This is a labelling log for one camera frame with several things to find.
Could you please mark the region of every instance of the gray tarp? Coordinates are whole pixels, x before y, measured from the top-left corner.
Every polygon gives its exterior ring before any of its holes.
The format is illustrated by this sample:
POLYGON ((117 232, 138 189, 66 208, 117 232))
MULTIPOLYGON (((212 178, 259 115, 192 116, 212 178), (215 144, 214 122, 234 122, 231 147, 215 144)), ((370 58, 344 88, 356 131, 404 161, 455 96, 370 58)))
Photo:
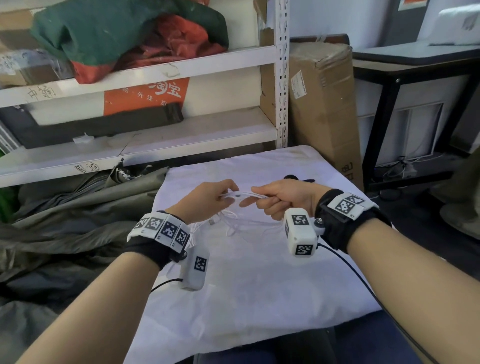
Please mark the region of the gray tarp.
MULTIPOLYGON (((118 256, 128 232, 151 211, 167 170, 113 186, 109 178, 99 191, 81 194, 12 225, 0 224, 2 364, 14 363, 118 256)), ((69 186, 62 185, 63 179, 52 183, 65 194, 85 182, 84 175, 77 178, 67 178, 69 186)), ((30 184, 28 188, 35 191, 43 184, 30 184)), ((44 192, 31 192, 29 196, 45 201, 48 194, 44 192)), ((25 197, 24 201, 34 206, 38 199, 25 197)))

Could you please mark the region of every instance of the red fabric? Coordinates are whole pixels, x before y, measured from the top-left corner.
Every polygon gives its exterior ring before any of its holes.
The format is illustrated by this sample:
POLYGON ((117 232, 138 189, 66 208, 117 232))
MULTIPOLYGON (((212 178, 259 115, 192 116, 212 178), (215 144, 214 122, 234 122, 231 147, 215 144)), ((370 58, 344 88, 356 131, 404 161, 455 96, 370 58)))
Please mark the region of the red fabric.
POLYGON ((207 32, 197 23, 178 15, 166 15, 157 19, 156 29, 141 46, 129 50, 116 64, 100 66, 86 66, 77 62, 72 64, 77 82, 92 84, 100 81, 112 70, 188 60, 226 50, 217 43, 210 43, 207 32))

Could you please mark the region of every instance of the forearm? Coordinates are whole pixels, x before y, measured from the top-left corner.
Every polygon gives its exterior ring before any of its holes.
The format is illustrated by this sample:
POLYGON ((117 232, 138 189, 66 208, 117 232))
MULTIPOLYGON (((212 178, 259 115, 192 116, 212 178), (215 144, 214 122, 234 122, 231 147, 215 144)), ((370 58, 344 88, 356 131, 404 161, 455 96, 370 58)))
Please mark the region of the forearm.
POLYGON ((122 363, 158 272, 158 266, 149 258, 123 253, 17 364, 122 363))
POLYGON ((438 362, 480 363, 480 283, 377 219, 348 253, 400 325, 438 362))

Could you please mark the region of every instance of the cardboard box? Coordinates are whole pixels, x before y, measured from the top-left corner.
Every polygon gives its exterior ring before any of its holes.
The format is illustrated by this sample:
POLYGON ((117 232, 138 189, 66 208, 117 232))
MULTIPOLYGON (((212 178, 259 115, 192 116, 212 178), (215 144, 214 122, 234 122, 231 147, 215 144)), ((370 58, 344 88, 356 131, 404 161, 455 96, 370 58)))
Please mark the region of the cardboard box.
POLYGON ((290 44, 290 116, 296 144, 313 146, 363 190, 351 47, 290 44))
POLYGON ((30 35, 33 15, 40 10, 0 13, 0 88, 73 77, 68 62, 54 58, 30 35))

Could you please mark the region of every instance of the black table leg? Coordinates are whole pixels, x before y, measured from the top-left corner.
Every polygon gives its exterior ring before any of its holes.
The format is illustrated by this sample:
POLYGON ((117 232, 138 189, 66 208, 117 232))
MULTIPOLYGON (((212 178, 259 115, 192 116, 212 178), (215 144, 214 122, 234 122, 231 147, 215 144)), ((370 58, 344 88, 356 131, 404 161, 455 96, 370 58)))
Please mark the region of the black table leg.
POLYGON ((438 137, 437 143, 435 145, 435 152, 444 153, 447 151, 448 145, 450 143, 450 139, 457 127, 460 119, 462 118, 465 109, 468 106, 468 103, 472 99, 473 94, 477 90, 477 87, 480 83, 480 73, 473 73, 468 78, 467 84, 463 89, 460 97, 458 98, 457 103, 455 104, 454 108, 452 109, 452 113, 450 114, 442 133, 438 137))
POLYGON ((373 120, 372 132, 370 133, 367 150, 365 151, 365 157, 363 158, 363 186, 365 191, 368 191, 368 186, 372 181, 373 171, 377 164, 378 155, 380 154, 380 149, 384 142, 385 133, 390 118, 392 117, 399 90, 399 80, 391 80, 383 86, 375 119, 373 120))

